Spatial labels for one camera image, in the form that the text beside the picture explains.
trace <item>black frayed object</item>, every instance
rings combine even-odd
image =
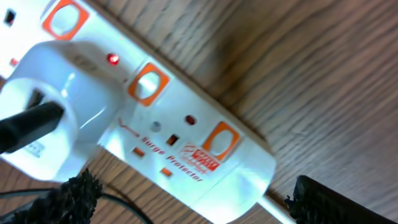
[[[293,196],[284,202],[297,224],[396,224],[304,175]]]
[[[105,198],[124,206],[143,223],[152,223],[135,205],[104,194],[99,180],[88,170],[69,179],[57,189],[28,189],[0,193],[0,198],[45,194],[11,213],[0,217],[0,224],[89,224],[97,200]]]

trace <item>white extension lead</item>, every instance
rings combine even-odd
[[[282,206],[273,201],[273,199],[263,196],[258,204],[261,205],[267,212],[269,212],[273,217],[278,219],[283,224],[295,224],[295,220],[290,217],[290,215],[285,211]]]

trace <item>black power cable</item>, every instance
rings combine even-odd
[[[99,198],[120,204],[143,223],[153,224],[132,202],[127,203],[113,195],[105,194],[100,181],[93,177],[88,169],[60,187],[1,192],[0,199],[40,194],[44,195],[1,216],[0,224],[89,224]]]
[[[55,190],[55,188],[25,189],[25,190],[0,192],[0,199],[42,195],[49,193],[51,190]],[[138,208],[134,208],[133,206],[125,202],[123,199],[110,194],[102,194],[101,198],[110,200],[118,205],[122,205],[124,208],[128,209],[131,213],[133,213],[136,217],[138,217],[144,224],[153,224],[153,222],[147,217],[147,215],[143,211],[139,210]]]

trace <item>wooden table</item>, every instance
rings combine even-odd
[[[96,2],[267,138],[274,195],[305,174],[398,222],[397,1]],[[155,223],[208,222],[105,151],[89,167]],[[0,169],[1,191],[52,185]],[[93,217],[135,222],[105,201]],[[276,221],[255,205],[235,223]]]

